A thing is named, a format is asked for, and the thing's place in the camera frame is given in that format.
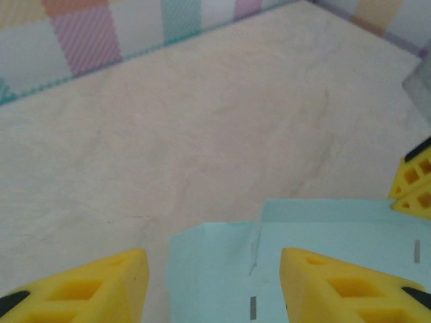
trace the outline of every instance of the light blue paper box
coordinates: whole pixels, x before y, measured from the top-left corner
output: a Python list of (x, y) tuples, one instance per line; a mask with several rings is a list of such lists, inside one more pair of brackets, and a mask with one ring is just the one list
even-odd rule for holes
[[(174, 236), (167, 268), (171, 323), (250, 322), (252, 296), (257, 298), (253, 322), (288, 322), (279, 283), (285, 247), (405, 277), (430, 290), (431, 222), (394, 212), (390, 204), (268, 200), (261, 223), (206, 223)], [(413, 257), (416, 240), (419, 264)]]

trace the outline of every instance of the pink stripe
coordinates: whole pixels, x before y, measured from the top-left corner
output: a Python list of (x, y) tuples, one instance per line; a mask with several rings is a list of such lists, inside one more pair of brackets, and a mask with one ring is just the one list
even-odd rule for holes
[(52, 25), (74, 75), (121, 59), (107, 5), (56, 17)]
[(262, 10), (262, 0), (235, 0), (235, 19), (244, 18)]

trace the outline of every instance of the light blue cardboard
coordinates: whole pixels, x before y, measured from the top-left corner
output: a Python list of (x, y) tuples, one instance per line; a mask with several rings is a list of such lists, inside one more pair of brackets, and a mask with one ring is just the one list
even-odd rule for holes
[[(285, 247), (405, 277), (431, 290), (431, 222), (389, 205), (268, 200), (260, 223), (206, 223), (174, 236), (167, 268), (171, 322), (250, 322), (252, 296), (257, 298), (253, 322), (288, 322), (279, 282)], [(415, 240), (421, 241), (419, 264), (413, 261)]]

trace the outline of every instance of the pastel checkered wall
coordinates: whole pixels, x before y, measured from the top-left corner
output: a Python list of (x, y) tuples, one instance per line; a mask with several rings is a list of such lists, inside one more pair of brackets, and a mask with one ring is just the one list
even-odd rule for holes
[(431, 0), (314, 0), (424, 58), (431, 49)]
[(291, 0), (0, 0), (0, 104)]

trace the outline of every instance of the beige floor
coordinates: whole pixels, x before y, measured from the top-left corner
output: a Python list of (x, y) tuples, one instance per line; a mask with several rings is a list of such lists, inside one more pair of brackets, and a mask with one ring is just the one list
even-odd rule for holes
[(168, 236), (269, 197), (385, 198), (429, 135), (418, 59), (300, 2), (0, 107), (0, 293), (147, 248), (168, 321)]

